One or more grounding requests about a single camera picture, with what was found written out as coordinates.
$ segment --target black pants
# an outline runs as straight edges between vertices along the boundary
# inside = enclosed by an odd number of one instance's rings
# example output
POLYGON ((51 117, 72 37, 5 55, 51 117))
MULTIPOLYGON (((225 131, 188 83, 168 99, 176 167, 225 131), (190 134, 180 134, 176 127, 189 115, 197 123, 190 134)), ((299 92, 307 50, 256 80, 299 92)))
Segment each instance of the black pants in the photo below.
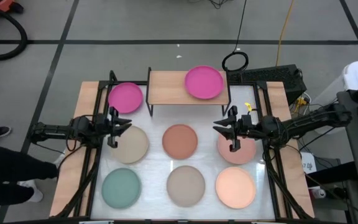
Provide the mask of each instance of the black pants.
POLYGON ((23 203, 34 194, 33 188, 3 182, 47 179, 57 176, 55 164, 0 147, 0 205, 23 203))

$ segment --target vacuum hose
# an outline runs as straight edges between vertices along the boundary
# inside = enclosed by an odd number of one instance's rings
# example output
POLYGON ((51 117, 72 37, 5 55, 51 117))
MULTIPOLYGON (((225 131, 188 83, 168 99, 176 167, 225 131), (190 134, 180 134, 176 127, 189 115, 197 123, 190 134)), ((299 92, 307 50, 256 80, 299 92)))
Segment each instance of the vacuum hose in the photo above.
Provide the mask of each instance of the vacuum hose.
POLYGON ((16 55, 19 55, 20 53, 23 52, 23 50, 27 46, 27 34, 25 33, 24 28, 15 19, 13 19, 8 13, 0 10, 0 16, 2 16, 3 18, 5 18, 9 22, 11 22, 17 28, 17 30, 19 30, 19 33, 21 36, 19 45, 15 49, 13 49, 12 51, 10 51, 8 53, 0 54, 0 60, 7 60, 7 59, 13 58, 16 55))

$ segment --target wooden shelf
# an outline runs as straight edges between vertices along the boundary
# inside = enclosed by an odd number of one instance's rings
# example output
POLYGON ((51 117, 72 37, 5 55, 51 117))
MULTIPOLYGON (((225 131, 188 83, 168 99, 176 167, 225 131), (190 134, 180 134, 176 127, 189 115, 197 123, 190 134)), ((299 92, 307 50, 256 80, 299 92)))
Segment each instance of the wooden shelf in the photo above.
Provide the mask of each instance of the wooden shelf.
POLYGON ((150 105, 228 105, 230 102, 227 89, 226 73, 223 77, 224 88, 219 96, 202 100, 191 96, 185 88, 187 71, 150 71, 149 104, 150 105))

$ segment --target teal plate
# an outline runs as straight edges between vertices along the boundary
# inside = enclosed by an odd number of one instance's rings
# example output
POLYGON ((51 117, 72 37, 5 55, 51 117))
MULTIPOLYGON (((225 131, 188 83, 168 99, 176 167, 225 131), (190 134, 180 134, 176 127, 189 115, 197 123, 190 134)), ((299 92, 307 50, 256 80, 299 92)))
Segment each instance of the teal plate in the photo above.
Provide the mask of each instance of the teal plate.
POLYGON ((119 168, 104 179, 102 197, 112 208, 128 208, 139 198, 140 188, 140 179, 134 171, 119 168))

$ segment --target magenta plate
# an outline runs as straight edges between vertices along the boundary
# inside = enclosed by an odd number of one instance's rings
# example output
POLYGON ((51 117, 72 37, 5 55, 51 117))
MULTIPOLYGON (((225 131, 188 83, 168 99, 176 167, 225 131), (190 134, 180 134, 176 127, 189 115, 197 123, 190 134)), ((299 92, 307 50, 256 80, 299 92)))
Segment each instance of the magenta plate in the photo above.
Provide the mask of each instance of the magenta plate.
POLYGON ((200 65, 189 70, 185 77, 188 93, 199 99, 212 99, 223 90, 223 77, 215 68, 200 65))
POLYGON ((109 106, 115 107, 120 113, 135 111, 142 104, 142 100, 142 90, 133 83, 117 85, 109 94, 109 106))

